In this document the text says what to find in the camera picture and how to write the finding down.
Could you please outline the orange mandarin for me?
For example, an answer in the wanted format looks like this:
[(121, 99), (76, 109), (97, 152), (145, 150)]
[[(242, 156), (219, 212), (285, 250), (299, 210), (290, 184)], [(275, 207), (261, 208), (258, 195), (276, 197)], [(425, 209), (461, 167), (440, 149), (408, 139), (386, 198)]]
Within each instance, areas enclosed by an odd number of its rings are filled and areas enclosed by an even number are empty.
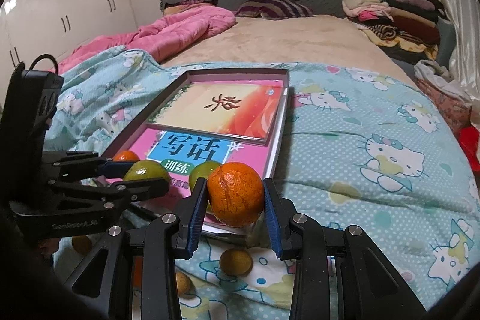
[(133, 287), (141, 290), (143, 285), (143, 257), (134, 257), (133, 269)]

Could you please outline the brown longan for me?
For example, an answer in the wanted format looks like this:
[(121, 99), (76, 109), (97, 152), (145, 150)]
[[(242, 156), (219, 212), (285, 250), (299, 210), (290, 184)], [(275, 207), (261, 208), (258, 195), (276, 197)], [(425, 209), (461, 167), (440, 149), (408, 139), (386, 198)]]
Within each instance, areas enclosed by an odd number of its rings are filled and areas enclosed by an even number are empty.
[(253, 267), (253, 259), (243, 249), (227, 249), (220, 255), (220, 269), (228, 276), (248, 274)]
[(88, 235), (73, 236), (71, 244), (72, 248), (81, 256), (86, 256), (94, 246)]
[(190, 278), (181, 271), (176, 271), (176, 288), (179, 296), (183, 296), (191, 290)]

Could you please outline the small orange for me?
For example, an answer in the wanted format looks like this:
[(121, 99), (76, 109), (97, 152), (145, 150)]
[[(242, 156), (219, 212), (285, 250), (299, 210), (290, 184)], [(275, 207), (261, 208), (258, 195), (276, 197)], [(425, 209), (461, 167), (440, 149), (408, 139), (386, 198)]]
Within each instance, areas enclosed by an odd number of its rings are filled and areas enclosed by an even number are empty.
[(122, 150), (118, 152), (112, 160), (114, 162), (138, 162), (140, 157), (131, 150)]

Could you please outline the small green fruit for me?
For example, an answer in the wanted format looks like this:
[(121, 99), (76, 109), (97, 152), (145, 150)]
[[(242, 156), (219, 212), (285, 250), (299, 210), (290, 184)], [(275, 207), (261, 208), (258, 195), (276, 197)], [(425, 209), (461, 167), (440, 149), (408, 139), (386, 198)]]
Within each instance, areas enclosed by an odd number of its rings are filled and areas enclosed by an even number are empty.
[(171, 182), (168, 171), (160, 163), (151, 160), (135, 162), (123, 177), (123, 181), (144, 179), (165, 179)]

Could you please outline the large green fruit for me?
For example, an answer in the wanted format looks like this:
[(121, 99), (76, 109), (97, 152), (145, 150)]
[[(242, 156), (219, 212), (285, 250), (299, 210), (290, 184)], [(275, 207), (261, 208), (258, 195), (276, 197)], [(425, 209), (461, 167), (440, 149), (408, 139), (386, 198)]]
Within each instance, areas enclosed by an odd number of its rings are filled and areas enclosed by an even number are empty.
[(208, 179), (210, 174), (220, 166), (219, 162), (207, 161), (197, 165), (189, 175), (189, 187), (190, 191), (194, 191), (194, 186), (199, 178)]

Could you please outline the large orange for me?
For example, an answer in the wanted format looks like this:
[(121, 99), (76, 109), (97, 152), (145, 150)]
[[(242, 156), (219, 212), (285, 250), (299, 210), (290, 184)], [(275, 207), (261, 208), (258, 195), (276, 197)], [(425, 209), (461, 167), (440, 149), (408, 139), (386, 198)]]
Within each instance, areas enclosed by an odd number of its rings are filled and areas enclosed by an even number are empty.
[(215, 217), (230, 227), (255, 223), (264, 211), (264, 184), (245, 163), (225, 163), (208, 177), (208, 194)]

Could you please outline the pink workbook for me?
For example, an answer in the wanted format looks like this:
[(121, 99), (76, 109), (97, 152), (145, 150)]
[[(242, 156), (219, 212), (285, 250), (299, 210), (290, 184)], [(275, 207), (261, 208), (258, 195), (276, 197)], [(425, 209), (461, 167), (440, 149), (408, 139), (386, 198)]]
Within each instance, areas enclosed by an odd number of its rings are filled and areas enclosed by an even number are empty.
[(260, 178), (269, 178), (275, 171), (278, 143), (258, 145), (245, 140), (192, 132), (176, 132), (145, 126), (120, 147), (111, 146), (106, 157), (126, 152), (142, 160), (160, 163), (171, 177), (168, 195), (137, 204), (157, 214), (171, 210), (182, 197), (190, 196), (191, 182), (218, 164), (244, 163)]

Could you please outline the hello kitty blue blanket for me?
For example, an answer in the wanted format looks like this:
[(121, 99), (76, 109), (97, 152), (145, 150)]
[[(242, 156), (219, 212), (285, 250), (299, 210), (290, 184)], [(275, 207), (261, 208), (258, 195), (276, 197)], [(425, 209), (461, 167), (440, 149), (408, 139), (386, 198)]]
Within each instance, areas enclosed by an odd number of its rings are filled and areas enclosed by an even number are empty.
[[(356, 224), (426, 308), (479, 263), (479, 191), (434, 104), (389, 76), (291, 63), (275, 185), (337, 230)], [(109, 49), (66, 72), (49, 150), (103, 152), (184, 72), (140, 50)]]

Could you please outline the pink quilt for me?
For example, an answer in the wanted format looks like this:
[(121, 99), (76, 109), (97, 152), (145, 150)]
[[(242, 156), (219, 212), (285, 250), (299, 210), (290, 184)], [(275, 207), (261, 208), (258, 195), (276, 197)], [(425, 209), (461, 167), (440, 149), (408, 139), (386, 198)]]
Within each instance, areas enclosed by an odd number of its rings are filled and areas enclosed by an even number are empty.
[(225, 32), (235, 24), (236, 17), (230, 10), (211, 5), (194, 7), (162, 17), (139, 27), (135, 32), (98, 36), (75, 49), (59, 63), (58, 69), (64, 74), (96, 54), (117, 46), (123, 46), (126, 50), (144, 50), (161, 63), (195, 43)]

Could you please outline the orange cream booklet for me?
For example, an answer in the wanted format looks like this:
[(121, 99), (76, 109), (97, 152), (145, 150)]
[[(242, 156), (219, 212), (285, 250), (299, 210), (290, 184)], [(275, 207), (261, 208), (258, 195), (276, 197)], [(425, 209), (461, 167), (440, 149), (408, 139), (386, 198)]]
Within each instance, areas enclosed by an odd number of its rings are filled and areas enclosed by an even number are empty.
[(180, 88), (147, 122), (263, 145), (274, 127), (284, 91), (276, 81), (195, 82)]

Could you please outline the red cloth item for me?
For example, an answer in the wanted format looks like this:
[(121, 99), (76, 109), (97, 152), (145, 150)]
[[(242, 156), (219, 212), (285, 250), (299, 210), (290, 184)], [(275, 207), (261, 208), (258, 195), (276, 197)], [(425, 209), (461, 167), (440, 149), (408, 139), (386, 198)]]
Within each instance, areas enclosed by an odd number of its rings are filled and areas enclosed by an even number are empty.
[(460, 130), (459, 144), (467, 157), (474, 173), (479, 173), (480, 164), (477, 157), (479, 146), (479, 131), (472, 125)]

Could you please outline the floral fabric bundle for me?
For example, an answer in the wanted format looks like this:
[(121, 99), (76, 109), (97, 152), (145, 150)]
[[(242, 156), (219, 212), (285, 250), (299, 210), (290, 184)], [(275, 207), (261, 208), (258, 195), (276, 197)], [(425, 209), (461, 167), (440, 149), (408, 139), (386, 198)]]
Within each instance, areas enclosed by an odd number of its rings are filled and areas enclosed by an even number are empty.
[(460, 131), (470, 126), (473, 101), (451, 75), (448, 68), (431, 60), (420, 60), (414, 66), (419, 89), (436, 105), (440, 115), (458, 137)]

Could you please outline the striped pillow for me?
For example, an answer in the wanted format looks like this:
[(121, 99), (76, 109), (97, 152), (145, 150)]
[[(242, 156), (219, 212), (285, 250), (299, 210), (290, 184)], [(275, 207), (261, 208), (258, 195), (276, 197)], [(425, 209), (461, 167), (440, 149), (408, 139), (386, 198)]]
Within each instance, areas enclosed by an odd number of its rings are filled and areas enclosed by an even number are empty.
[(290, 0), (247, 0), (241, 4), (236, 16), (282, 20), (313, 17), (314, 13), (308, 7)]

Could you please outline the pile of folded clothes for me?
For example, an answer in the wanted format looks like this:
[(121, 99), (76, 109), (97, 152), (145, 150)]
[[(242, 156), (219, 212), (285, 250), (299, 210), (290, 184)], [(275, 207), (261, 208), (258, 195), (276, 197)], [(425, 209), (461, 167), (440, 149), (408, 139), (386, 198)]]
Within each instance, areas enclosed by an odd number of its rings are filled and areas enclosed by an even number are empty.
[(403, 65), (431, 60), (447, 67), (456, 31), (439, 0), (342, 0), (346, 18)]

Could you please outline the white curtain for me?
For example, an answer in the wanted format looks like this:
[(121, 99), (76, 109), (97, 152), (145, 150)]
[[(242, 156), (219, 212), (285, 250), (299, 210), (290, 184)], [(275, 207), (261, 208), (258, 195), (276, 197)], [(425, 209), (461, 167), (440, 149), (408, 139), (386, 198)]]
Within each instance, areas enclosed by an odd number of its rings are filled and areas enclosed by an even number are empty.
[(456, 31), (449, 67), (475, 100), (479, 99), (479, 0), (442, 0)]

